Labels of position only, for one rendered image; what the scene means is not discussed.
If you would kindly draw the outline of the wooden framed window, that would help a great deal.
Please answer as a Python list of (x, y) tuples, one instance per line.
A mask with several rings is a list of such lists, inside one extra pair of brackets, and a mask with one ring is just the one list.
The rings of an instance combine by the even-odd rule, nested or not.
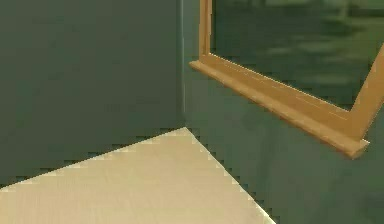
[(199, 0), (195, 70), (350, 158), (384, 105), (384, 0)]

